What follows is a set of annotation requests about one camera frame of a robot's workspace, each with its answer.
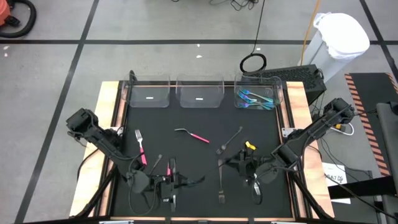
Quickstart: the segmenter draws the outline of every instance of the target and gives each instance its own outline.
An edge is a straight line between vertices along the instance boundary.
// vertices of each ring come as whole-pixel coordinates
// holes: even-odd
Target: blue utensil
[[[272,110],[273,107],[263,105],[261,103],[238,103],[238,108],[248,108],[249,106],[262,106],[267,110]]]
[[[257,94],[255,94],[255,93],[250,92],[249,90],[240,90],[240,92],[242,92],[243,94],[246,94],[246,95],[256,96],[256,97],[261,98],[261,99],[263,99],[263,100],[266,100],[266,101],[268,101],[268,102],[272,102],[272,103],[274,102],[274,100],[271,99],[271,98],[268,98],[268,97],[265,97],[265,96],[257,95]]]
[[[274,103],[273,103],[273,102],[264,102],[264,103],[261,103],[261,102],[258,102],[256,99],[252,99],[252,98],[246,96],[245,94],[243,94],[243,93],[241,93],[241,92],[239,92],[238,95],[239,95],[239,97],[242,98],[246,103],[256,103],[256,104],[259,104],[259,105],[265,105],[265,106],[268,106],[268,107],[274,107]]]

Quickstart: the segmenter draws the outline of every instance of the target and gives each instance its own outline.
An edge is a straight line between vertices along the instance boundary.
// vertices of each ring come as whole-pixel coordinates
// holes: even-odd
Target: white label
[[[322,162],[322,165],[323,165],[323,170],[325,171],[325,174],[329,178],[333,179],[334,181],[336,181],[340,184],[347,184],[347,176],[346,176],[346,172],[345,172],[345,167],[343,165],[329,164],[326,162]],[[328,184],[328,187],[337,185],[336,183],[334,183],[333,181],[331,181],[327,178],[326,178],[326,182]],[[351,200],[349,198],[333,199],[331,201],[338,202],[338,203],[351,204]]]

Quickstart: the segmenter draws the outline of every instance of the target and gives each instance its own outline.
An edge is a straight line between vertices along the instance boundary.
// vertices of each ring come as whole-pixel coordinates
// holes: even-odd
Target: orange and black tape
[[[394,88],[397,91],[398,94],[398,87],[395,85],[394,80],[392,79],[391,74],[388,74],[391,82],[394,85]],[[382,176],[388,176],[390,175],[390,172],[388,171],[388,166],[387,164],[384,162],[384,157],[381,153],[381,150],[379,149],[379,144],[377,143],[377,138],[374,135],[374,132],[372,130],[372,126],[369,123],[369,119],[368,116],[365,113],[365,109],[363,107],[362,101],[361,101],[361,97],[359,97],[358,92],[356,91],[356,87],[355,87],[355,82],[353,81],[353,77],[350,74],[345,74],[345,78],[347,81],[347,85],[349,88],[349,91],[351,92],[351,96],[354,99],[354,104],[356,109],[358,110],[359,113],[362,113],[359,115],[359,118],[361,119],[363,128],[365,130],[366,133],[366,137],[368,138],[369,144],[371,146],[374,158],[376,160],[377,166],[379,167],[380,173]]]

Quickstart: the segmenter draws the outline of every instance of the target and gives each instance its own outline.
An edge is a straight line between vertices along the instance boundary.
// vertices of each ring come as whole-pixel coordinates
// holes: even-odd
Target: black tile line
[[[98,44],[98,45],[163,45],[163,44],[254,44],[254,40],[0,40],[0,44]],[[258,40],[264,45],[302,45],[304,40]],[[379,45],[371,40],[371,45]],[[398,40],[385,41],[386,45],[398,45]]]
[[[387,59],[387,62],[389,64],[389,66],[390,66],[392,74],[395,76],[396,80],[398,80],[398,68],[397,68],[397,65],[395,64],[394,59],[391,57],[390,51],[388,50],[388,47],[386,45],[386,41],[384,41],[384,39],[383,39],[383,37],[382,37],[382,35],[380,33],[380,30],[377,27],[376,21],[374,20],[374,18],[372,16],[372,13],[371,13],[368,5],[366,4],[366,1],[365,0],[359,0],[359,1],[360,1],[361,5],[362,5],[362,8],[363,8],[365,14],[366,14],[366,17],[369,20],[369,23],[371,24],[373,32],[376,35],[377,40],[380,43],[380,47],[381,47],[381,49],[382,49],[382,51],[384,53],[384,56]]]
[[[80,40],[0,40],[0,44],[79,44]]]
[[[88,30],[90,29],[90,25],[93,22],[94,14],[96,11],[96,8],[98,6],[98,1],[99,0],[94,0],[93,5],[91,6],[90,13],[88,15],[87,21],[85,28],[83,29],[83,33],[80,37],[80,40],[85,40],[88,35]],[[52,116],[51,122],[49,129],[47,131],[47,134],[45,135],[44,142],[42,145],[42,148],[40,150],[39,156],[36,161],[36,165],[34,167],[32,176],[30,177],[29,183],[27,185],[24,198],[22,199],[21,205],[19,207],[15,223],[22,223],[24,222],[28,207],[30,205],[30,201],[32,200],[33,193],[35,191],[35,188],[37,186],[37,182],[39,181],[40,173],[43,169],[43,165],[45,162],[45,158],[47,157],[47,153],[50,148],[50,144],[55,132],[55,128],[57,127],[58,121],[60,119],[61,111],[63,108],[63,105],[65,104],[65,100],[67,98],[68,90],[70,88],[70,84],[72,82],[72,78],[75,74],[75,70],[81,55],[81,52],[83,50],[83,42],[80,42],[76,48],[75,55],[73,57],[73,60],[71,62],[70,68],[68,75],[65,79],[65,83],[63,84],[63,88],[60,94],[60,98],[58,99],[57,106],[55,107],[54,114]]]

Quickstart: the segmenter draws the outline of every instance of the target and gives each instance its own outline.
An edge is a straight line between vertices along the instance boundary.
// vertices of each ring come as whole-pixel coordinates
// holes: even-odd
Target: wooden frame
[[[119,82],[103,82],[99,93],[95,114],[98,116],[99,125],[106,128],[111,126],[113,118],[113,111],[116,104],[116,95],[118,94]],[[287,82],[287,92],[290,98],[290,108],[294,119],[295,128],[305,128],[311,122],[310,111],[307,105],[307,98],[305,96],[305,90],[303,83],[301,82]],[[121,97],[119,102],[119,111],[124,111],[125,103],[124,97]],[[289,123],[286,104],[282,102],[282,117],[286,126]],[[122,113],[118,113],[116,118],[116,125],[120,126],[122,123]],[[314,141],[311,146],[318,148],[317,142]],[[88,144],[85,152],[85,157],[95,150],[94,145]],[[70,216],[76,215],[80,212],[91,196],[95,193],[99,186],[101,171],[104,162],[104,154],[98,151],[81,169],[80,178],[76,186],[75,196],[73,199]],[[108,164],[108,171],[112,166],[112,162]],[[334,217],[333,207],[326,184],[326,178],[323,171],[322,161],[319,152],[313,148],[308,147],[305,150],[305,167],[304,167],[305,181],[307,188],[315,198],[315,200],[322,206],[327,214]],[[103,194],[101,201],[101,208],[99,215],[106,215],[107,203],[109,197],[110,184]],[[298,199],[298,209],[301,217],[306,217],[305,206],[303,197],[298,187],[296,186],[296,193]],[[312,211],[314,218],[317,217],[314,211]],[[113,217],[113,220],[131,219],[131,220],[165,220],[162,217]],[[191,217],[174,217],[171,218],[174,221],[194,221],[194,220],[209,220],[209,221],[241,221],[246,222],[248,218],[191,218]],[[255,218],[254,221],[292,221],[294,218]]]

